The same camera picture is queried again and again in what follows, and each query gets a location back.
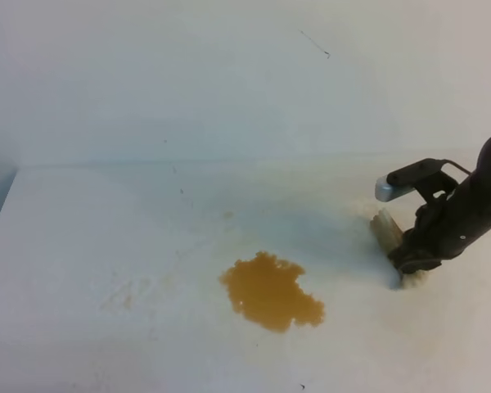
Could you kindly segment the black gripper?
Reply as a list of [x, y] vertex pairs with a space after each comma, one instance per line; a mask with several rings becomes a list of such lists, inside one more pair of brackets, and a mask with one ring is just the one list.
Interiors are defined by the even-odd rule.
[[460, 255], [491, 230], [491, 174], [472, 174], [430, 207], [388, 257], [400, 274], [430, 271]]

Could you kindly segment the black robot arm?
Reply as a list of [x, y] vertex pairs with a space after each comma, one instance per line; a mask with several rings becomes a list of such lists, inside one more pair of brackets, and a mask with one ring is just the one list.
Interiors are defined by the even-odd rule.
[[443, 171], [447, 164], [456, 165], [451, 160], [419, 160], [387, 174], [377, 186], [380, 201], [392, 201], [412, 190], [425, 200], [414, 226], [389, 253], [401, 274], [436, 269], [491, 230], [491, 138], [462, 182]]

